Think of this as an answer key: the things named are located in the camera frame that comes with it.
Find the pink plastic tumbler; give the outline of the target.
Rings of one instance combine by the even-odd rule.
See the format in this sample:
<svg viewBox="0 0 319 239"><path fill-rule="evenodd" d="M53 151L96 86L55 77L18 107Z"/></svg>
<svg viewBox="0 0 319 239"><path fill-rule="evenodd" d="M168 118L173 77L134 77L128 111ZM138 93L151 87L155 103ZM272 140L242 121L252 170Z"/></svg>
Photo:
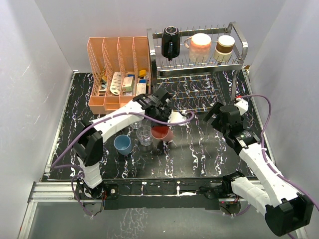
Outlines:
<svg viewBox="0 0 319 239"><path fill-rule="evenodd" d="M169 142L174 138L173 132L168 126L154 126L151 128L151 134L155 139Z"/></svg>

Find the clear faceted glass cup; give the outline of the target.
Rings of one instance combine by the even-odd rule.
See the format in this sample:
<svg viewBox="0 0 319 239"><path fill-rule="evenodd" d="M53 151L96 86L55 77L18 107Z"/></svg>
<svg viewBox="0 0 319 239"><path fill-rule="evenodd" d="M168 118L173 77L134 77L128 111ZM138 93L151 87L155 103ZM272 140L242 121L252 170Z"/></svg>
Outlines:
<svg viewBox="0 0 319 239"><path fill-rule="evenodd" d="M141 126L142 126L142 121L141 121L141 120L130 124L130 127L131 127L132 129L138 129L138 128L140 128Z"/></svg>

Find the blue plastic tumbler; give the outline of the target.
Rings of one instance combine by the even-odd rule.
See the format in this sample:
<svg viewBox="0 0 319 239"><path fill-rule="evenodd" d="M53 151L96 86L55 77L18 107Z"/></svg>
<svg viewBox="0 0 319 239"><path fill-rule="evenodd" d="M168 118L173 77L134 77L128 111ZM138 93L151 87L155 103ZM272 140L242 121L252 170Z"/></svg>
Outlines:
<svg viewBox="0 0 319 239"><path fill-rule="evenodd" d="M121 155L129 155L132 151L131 139L127 135L119 135L114 140L114 147Z"/></svg>

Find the pink textured mug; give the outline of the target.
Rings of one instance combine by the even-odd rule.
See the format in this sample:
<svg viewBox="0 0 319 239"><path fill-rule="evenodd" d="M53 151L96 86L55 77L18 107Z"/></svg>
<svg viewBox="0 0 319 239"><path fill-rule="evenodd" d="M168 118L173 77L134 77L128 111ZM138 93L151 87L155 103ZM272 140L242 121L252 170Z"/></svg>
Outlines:
<svg viewBox="0 0 319 239"><path fill-rule="evenodd" d="M205 62L212 45L211 37L205 33L197 33L184 41L184 46L189 50L189 58L193 63Z"/></svg>

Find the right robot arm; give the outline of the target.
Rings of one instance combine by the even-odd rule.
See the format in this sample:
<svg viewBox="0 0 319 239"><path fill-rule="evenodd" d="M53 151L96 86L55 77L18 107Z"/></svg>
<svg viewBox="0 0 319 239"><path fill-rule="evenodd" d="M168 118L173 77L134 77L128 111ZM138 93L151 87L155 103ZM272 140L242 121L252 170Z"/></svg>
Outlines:
<svg viewBox="0 0 319 239"><path fill-rule="evenodd" d="M252 184L244 174L236 171L223 177L222 192L232 198L242 197L260 212L269 229L278 237L308 225L314 204L309 196L301 194L282 179L281 172L267 155L262 154L258 136L243 126L243 114L248 102L239 100L234 105L216 102L204 121L213 115L212 127L223 134L229 147L252 169L263 189Z"/></svg>

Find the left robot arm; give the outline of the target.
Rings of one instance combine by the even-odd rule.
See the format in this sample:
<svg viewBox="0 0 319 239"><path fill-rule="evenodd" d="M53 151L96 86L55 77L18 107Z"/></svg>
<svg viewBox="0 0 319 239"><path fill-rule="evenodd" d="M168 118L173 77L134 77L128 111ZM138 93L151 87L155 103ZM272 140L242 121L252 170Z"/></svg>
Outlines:
<svg viewBox="0 0 319 239"><path fill-rule="evenodd" d="M82 122L83 130L75 138L72 149L80 162L86 185L85 192L93 199L103 193L99 161L103 156L104 143L114 134L140 121L145 116L163 124L167 123L172 109L169 106L172 96L163 88L152 94L133 97L123 107L91 122Z"/></svg>

